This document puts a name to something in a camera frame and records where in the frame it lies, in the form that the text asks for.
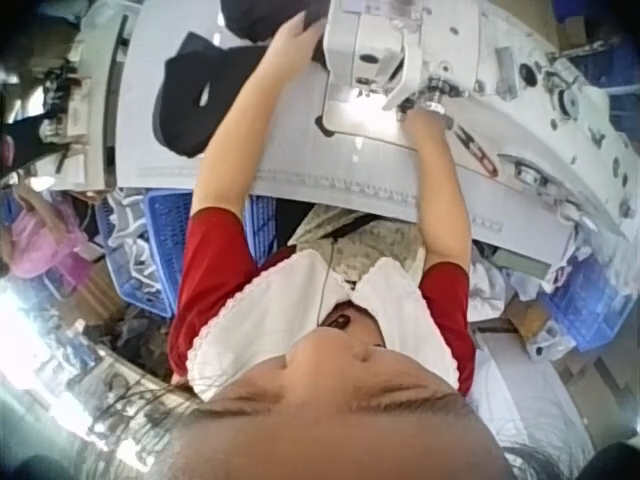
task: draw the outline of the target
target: white cloth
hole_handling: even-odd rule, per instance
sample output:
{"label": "white cloth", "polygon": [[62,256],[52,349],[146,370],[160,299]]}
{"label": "white cloth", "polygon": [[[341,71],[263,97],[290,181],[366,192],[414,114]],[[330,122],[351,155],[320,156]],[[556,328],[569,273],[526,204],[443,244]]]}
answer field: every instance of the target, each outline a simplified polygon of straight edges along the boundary
{"label": "white cloth", "polygon": [[227,382],[283,355],[343,302],[368,310],[385,344],[458,388],[457,363],[400,264],[382,258],[355,289],[313,250],[262,273],[200,331],[188,354],[189,384],[207,401]]}

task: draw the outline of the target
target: fabric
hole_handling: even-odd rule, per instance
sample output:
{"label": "fabric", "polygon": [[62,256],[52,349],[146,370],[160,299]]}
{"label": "fabric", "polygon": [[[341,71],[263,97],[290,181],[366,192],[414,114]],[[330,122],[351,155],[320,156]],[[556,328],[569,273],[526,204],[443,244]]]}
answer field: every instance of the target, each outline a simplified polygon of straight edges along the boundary
{"label": "fabric", "polygon": [[156,139],[178,155],[201,154],[265,51],[224,50],[190,33],[165,64],[153,118]]}
{"label": "fabric", "polygon": [[20,278],[34,278],[52,267],[60,267],[65,279],[75,286],[82,283],[91,270],[91,263],[73,252],[87,237],[67,202],[56,202],[54,207],[67,227],[67,236],[58,245],[42,217],[23,210],[11,225],[11,273]]}
{"label": "fabric", "polygon": [[4,125],[0,180],[67,149],[67,145],[44,143],[40,139],[40,125],[45,118],[45,114],[36,115]]}
{"label": "fabric", "polygon": [[[220,8],[225,26],[238,38],[253,43],[273,38],[278,28],[303,10],[305,28],[329,14],[330,0],[221,0]],[[313,56],[326,68],[322,39]]]}
{"label": "fabric", "polygon": [[[257,43],[272,38],[303,10],[305,27],[326,17],[329,1],[223,0],[221,9],[228,30]],[[256,45],[225,50],[190,32],[165,64],[152,119],[158,142],[184,157],[201,154],[266,49]],[[313,59],[326,68],[322,40]]]}
{"label": "fabric", "polygon": [[363,226],[334,245],[329,232],[365,216],[362,212],[329,205],[316,205],[302,222],[289,245],[297,251],[314,250],[325,263],[348,282],[360,279],[383,258],[398,261],[415,285],[422,277],[425,252],[414,223],[380,219]]}
{"label": "fabric", "polygon": [[204,401],[253,365],[284,355],[319,319],[347,301],[377,320],[389,350],[403,353],[458,388],[457,364],[402,267],[382,258],[356,287],[313,250],[256,277],[198,334],[188,353],[189,384]]}
{"label": "fabric", "polygon": [[[294,253],[295,247],[282,249],[258,269],[249,252],[242,223],[233,213],[212,208],[192,218],[178,313],[169,334],[169,359],[177,375],[186,376],[187,352],[194,339],[229,299],[261,272],[274,268]],[[475,355],[467,332],[468,291],[468,275],[453,264],[435,265],[423,275],[419,284],[422,305],[426,302],[457,362],[459,391],[463,394],[471,387]]]}

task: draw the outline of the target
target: industrial sewing machine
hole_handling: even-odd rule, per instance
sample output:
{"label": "industrial sewing machine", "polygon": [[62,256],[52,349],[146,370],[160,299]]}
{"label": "industrial sewing machine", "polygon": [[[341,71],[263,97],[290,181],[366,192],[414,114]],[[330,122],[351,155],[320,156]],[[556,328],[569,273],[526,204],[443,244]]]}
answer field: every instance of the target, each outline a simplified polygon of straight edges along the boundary
{"label": "industrial sewing machine", "polygon": [[409,109],[446,115],[450,143],[477,163],[463,166],[542,199],[563,222],[632,238],[640,158],[611,125],[607,94],[524,25],[485,8],[333,0],[324,127],[408,147],[399,122]]}

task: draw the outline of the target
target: red sleeve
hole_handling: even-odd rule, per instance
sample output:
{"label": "red sleeve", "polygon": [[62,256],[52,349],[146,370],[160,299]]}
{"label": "red sleeve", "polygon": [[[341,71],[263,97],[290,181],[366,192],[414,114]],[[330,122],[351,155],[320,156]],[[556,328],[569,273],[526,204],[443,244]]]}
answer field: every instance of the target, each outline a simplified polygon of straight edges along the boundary
{"label": "red sleeve", "polygon": [[458,391],[471,390],[476,349],[468,331],[469,275],[454,263],[438,263],[420,281],[420,292],[445,342],[458,362]]}
{"label": "red sleeve", "polygon": [[229,210],[208,208],[189,222],[178,309],[169,331],[169,362],[187,374],[187,352],[200,329],[258,272],[240,219]]}

